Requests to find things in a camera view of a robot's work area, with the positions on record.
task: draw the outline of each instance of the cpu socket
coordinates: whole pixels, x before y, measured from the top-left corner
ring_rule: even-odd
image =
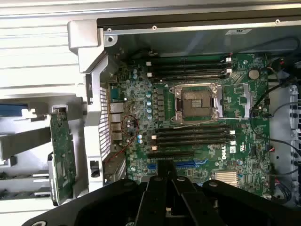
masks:
[[[216,83],[182,84],[169,89],[174,94],[175,116],[171,121],[180,124],[198,123],[219,117],[222,107],[218,96],[222,87]]]

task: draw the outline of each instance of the motherboard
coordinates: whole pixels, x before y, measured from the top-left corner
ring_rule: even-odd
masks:
[[[269,194],[267,141],[250,126],[250,109],[268,89],[265,55],[188,56],[131,60],[108,84],[111,137],[126,153],[127,176],[155,175],[174,161],[179,176],[199,186],[221,180]],[[269,136],[265,98],[253,126]]]

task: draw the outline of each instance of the screw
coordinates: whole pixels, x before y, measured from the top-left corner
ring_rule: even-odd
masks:
[[[38,221],[34,224],[32,224],[32,226],[46,226],[46,221]]]
[[[214,182],[214,181],[210,182],[209,185],[210,185],[211,187],[217,187],[217,183]]]
[[[183,182],[183,181],[185,181],[185,178],[184,177],[178,177],[177,180]]]
[[[155,177],[154,180],[155,180],[155,181],[161,181],[161,180],[162,180],[162,177]]]

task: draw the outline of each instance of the sticker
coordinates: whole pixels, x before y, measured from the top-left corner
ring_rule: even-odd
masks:
[[[236,153],[236,146],[230,146],[230,154]]]
[[[228,30],[226,35],[233,35],[233,34],[248,34],[252,29],[235,29],[235,30]]]

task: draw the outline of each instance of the white label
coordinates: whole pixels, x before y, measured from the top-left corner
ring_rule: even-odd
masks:
[[[230,146],[230,154],[236,153],[236,146]]]
[[[226,157],[226,147],[222,147],[222,159],[225,160],[227,157]]]
[[[252,29],[235,29],[235,30],[228,30],[226,35],[233,35],[233,34],[248,34]]]

